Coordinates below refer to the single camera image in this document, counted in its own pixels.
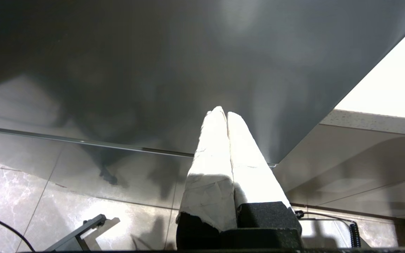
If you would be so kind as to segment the left gripper tape-wrapped right finger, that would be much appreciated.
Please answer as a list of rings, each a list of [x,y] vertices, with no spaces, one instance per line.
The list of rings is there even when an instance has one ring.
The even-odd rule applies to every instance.
[[[238,227],[293,229],[301,234],[302,226],[246,122],[229,112],[227,128]]]

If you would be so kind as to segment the left gripper tape-wrapped left finger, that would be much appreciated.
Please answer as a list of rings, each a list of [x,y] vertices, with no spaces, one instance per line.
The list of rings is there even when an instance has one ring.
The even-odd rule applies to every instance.
[[[221,234],[237,228],[227,119],[208,111],[188,171],[176,219],[178,249],[218,249]]]

